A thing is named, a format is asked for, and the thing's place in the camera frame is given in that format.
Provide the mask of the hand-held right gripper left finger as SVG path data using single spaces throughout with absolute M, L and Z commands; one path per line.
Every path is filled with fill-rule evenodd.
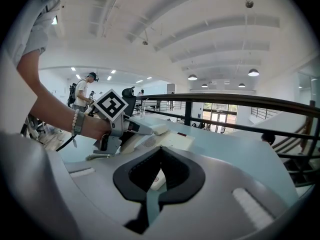
M 68 197 L 80 240 L 162 240 L 149 232 L 148 191 L 162 148 L 66 164 L 75 193 Z

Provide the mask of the person's left forearm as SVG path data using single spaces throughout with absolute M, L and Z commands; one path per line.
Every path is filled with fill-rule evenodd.
M 37 96 L 30 114 L 56 128 L 71 132 L 75 111 L 59 101 L 39 81 L 29 86 Z

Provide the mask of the small white red-ringed device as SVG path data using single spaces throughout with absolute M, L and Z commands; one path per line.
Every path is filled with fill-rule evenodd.
M 160 169 L 150 188 L 153 191 L 158 191 L 165 183 L 166 183 L 165 174 Z

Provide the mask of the black metal railing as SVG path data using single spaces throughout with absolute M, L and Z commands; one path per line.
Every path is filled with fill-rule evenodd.
M 289 170 L 288 173 L 293 180 L 293 183 L 296 187 L 305 187 L 310 186 L 318 181 L 320 181 L 320 168 L 311 169 L 309 164 L 310 160 L 320 159 L 320 155 L 313 155 L 316 144 L 320 141 L 320 108 L 316 108 L 311 105 L 304 105 L 297 102 L 285 101 L 281 99 L 275 98 L 267 98 L 260 96 L 252 96 L 252 95 L 241 95 L 241 94 L 225 94 L 225 93 L 181 93 L 181 94 L 157 94 L 157 95 L 146 95 L 139 96 L 136 98 L 136 109 L 139 109 L 140 106 L 143 105 L 143 101 L 149 98 L 146 103 L 144 110 L 149 113 L 154 113 L 163 116 L 174 117 L 177 119 L 184 120 L 184 124 L 186 126 L 190 126 L 191 122 L 199 122 L 201 124 L 215 124 L 218 126 L 224 126 L 233 128 L 236 130 L 253 132 L 253 133 L 270 133 L 275 136 L 285 137 L 279 144 L 276 144 L 275 147 L 282 145 L 284 142 L 294 139 L 296 140 L 311 140 L 311 147 L 308 150 L 306 155 L 304 154 L 288 154 L 285 152 L 281 152 L 280 150 L 276 150 L 276 154 L 279 158 L 289 159 L 295 161 L 296 170 Z M 157 102 L 180 102 L 185 103 L 185 112 L 184 115 L 178 114 L 170 114 L 168 112 L 164 112 L 161 110 L 157 110 Z M 266 128 L 257 128 L 253 126 L 245 126 L 242 124 L 230 124 L 224 122 L 211 121 L 201 118 L 196 118 L 192 116 L 192 105 L 195 102 L 210 102 L 210 103 L 218 103 L 218 104 L 227 104 L 227 105 L 237 105 L 237 106 L 245 106 L 250 108 L 261 108 L 265 111 L 280 111 L 291 113 L 295 115 L 306 116 L 307 119 L 317 119 L 316 130 L 312 135 L 310 133 L 300 133 L 303 127 L 300 127 L 297 131 L 285 132 L 279 130 L 272 130 Z M 155 107 L 154 109 L 146 109 L 146 107 Z

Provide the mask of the large glass window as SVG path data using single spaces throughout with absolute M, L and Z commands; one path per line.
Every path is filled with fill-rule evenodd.
M 235 124 L 237 119 L 238 106 L 234 104 L 220 104 L 220 103 L 204 103 L 202 118 L 213 122 Z M 234 131 L 233 128 L 225 127 L 216 124 L 205 123 L 207 131 L 229 134 Z

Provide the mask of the person's light blue shirt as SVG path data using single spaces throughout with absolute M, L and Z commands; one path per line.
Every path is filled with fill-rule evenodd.
M 28 0 L 13 22 L 5 40 L 4 49 L 14 66 L 22 56 L 38 51 L 42 54 L 48 45 L 48 31 L 60 9 L 61 0 Z

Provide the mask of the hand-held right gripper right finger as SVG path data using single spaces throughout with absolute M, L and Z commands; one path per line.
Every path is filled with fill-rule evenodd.
M 147 240 L 264 240 L 285 202 L 241 169 L 219 159 L 161 147 L 166 179 Z

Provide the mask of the grey wrist band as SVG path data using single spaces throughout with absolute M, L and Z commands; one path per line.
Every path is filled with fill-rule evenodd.
M 81 134 L 84 119 L 85 119 L 85 114 L 77 109 L 75 111 L 73 122 L 72 122 L 72 132 L 74 136 Z

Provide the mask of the person's left hand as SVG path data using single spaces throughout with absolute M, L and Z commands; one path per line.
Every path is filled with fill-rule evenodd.
M 108 120 L 85 116 L 81 135 L 84 137 L 100 140 L 103 135 L 111 132 L 111 124 Z

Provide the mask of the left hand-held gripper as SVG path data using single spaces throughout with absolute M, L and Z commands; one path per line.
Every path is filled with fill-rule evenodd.
M 124 130 L 138 135 L 150 136 L 153 129 L 129 119 L 124 121 L 124 110 L 128 107 L 128 103 L 119 96 L 113 89 L 110 89 L 97 101 L 93 103 L 93 111 L 97 115 L 108 121 L 110 130 L 102 135 L 100 141 L 94 145 L 97 149 L 93 151 L 97 156 L 113 156 L 121 146 L 121 137 Z

